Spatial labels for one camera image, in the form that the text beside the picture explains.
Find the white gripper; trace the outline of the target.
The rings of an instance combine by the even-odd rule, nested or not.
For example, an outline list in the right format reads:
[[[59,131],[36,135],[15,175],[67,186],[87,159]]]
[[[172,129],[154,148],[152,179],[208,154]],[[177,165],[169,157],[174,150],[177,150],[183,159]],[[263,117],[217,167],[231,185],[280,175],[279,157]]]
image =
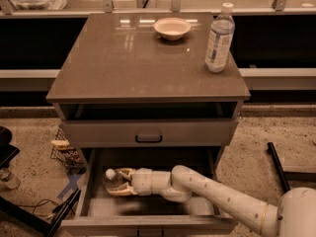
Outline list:
[[[116,189],[107,189],[108,193],[115,197],[135,196],[150,196],[152,174],[151,169],[141,168],[138,170],[132,168],[118,168],[116,169],[117,176],[120,180],[131,181],[123,184]]]

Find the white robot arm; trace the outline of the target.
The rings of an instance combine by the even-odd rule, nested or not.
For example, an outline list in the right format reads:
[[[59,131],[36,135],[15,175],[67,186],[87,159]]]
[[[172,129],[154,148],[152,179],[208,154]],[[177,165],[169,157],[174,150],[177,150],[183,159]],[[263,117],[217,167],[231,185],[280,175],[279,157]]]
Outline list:
[[[271,205],[183,165],[171,171],[108,169],[103,184],[116,197],[159,195],[186,202],[197,194],[261,237],[316,237],[316,191],[310,188],[292,189]]]

